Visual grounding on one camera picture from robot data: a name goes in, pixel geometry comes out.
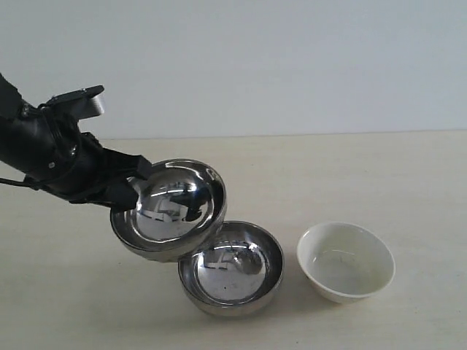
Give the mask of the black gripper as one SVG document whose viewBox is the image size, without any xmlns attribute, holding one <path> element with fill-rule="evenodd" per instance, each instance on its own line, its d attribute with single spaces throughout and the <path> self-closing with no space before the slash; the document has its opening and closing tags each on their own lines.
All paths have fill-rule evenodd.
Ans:
<svg viewBox="0 0 467 350">
<path fill-rule="evenodd" d="M 81 132 L 70 114 L 52 116 L 43 109 L 53 140 L 53 152 L 44 166 L 27 173 L 23 184 L 73 204 L 94 204 L 116 211 L 136 208 L 139 195 L 128 178 L 148 179 L 152 163 L 102 147 L 90 132 Z M 94 186 L 99 181 L 111 181 Z"/>
</svg>

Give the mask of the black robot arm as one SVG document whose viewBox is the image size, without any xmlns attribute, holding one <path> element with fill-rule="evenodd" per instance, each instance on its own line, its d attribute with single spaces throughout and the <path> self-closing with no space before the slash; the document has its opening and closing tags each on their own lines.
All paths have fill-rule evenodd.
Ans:
<svg viewBox="0 0 467 350">
<path fill-rule="evenodd" d="M 2 184 L 42 190 L 73 204 L 116 211 L 134 209 L 138 194 L 129 179 L 148 179 L 151 162 L 101 145 L 80 120 L 104 113 L 101 85 L 53 96 L 33 106 L 1 79 L 1 161 L 25 175 Z"/>
</svg>

